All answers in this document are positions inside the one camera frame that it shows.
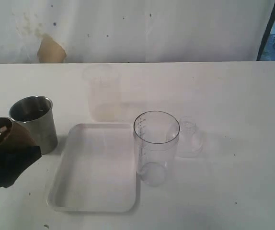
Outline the stainless steel cup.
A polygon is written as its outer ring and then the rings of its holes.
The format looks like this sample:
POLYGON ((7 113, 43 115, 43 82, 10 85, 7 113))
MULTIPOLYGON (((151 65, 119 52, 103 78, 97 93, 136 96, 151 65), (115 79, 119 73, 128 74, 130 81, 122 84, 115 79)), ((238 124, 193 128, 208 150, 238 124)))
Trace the stainless steel cup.
POLYGON ((17 101, 9 110, 10 118, 29 131, 43 155, 51 153, 58 144, 52 108, 49 98, 36 95, 17 101))

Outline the clear plastic shaker cup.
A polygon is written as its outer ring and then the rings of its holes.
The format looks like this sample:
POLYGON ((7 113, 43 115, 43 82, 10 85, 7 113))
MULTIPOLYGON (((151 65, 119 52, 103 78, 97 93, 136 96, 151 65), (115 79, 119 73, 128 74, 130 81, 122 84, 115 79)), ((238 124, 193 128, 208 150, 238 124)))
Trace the clear plastic shaker cup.
POLYGON ((180 124, 171 114, 152 110, 133 123, 136 173, 149 186, 163 184, 177 152, 180 124))

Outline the clear domed shaker lid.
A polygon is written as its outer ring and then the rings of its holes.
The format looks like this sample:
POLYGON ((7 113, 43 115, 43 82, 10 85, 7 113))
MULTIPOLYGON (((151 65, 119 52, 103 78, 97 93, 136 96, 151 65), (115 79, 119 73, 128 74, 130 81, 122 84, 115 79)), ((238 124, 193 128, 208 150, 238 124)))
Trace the clear domed shaker lid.
POLYGON ((203 133, 195 120, 190 116, 179 119, 180 132, 176 156, 179 158, 195 158, 203 148, 203 133))

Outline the white rectangular plastic tray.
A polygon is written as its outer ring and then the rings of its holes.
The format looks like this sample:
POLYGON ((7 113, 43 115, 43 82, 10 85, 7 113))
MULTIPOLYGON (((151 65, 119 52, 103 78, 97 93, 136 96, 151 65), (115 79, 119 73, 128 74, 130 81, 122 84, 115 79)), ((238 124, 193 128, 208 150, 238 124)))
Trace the white rectangular plastic tray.
POLYGON ((78 124, 61 153, 47 204, 56 211, 125 213, 136 201, 131 124, 78 124))

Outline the translucent frosted plastic cup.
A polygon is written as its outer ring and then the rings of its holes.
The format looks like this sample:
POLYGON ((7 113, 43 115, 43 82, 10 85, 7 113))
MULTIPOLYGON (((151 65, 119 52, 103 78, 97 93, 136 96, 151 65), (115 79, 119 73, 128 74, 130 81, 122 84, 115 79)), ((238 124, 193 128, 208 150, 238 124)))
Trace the translucent frosted plastic cup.
POLYGON ((89 64, 83 71, 90 115, 97 122, 116 122, 120 115, 121 83, 109 63, 89 64))

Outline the black metal window post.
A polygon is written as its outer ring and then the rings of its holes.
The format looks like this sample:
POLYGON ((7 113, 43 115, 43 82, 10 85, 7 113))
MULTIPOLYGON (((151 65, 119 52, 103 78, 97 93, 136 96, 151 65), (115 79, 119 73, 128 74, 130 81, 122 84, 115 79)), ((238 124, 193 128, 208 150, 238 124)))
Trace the black metal window post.
POLYGON ((263 35, 262 40, 261 40, 261 44, 260 44, 260 47, 259 47, 259 51, 258 51, 258 54, 257 54, 256 61, 260 61, 260 58, 261 58, 262 53, 264 51, 264 48, 266 46, 266 42, 268 40, 268 37, 269 37, 271 29, 274 25, 274 22, 275 22, 275 2, 274 2, 274 6, 273 6, 273 9, 272 9, 269 21, 267 23, 264 35, 263 35))

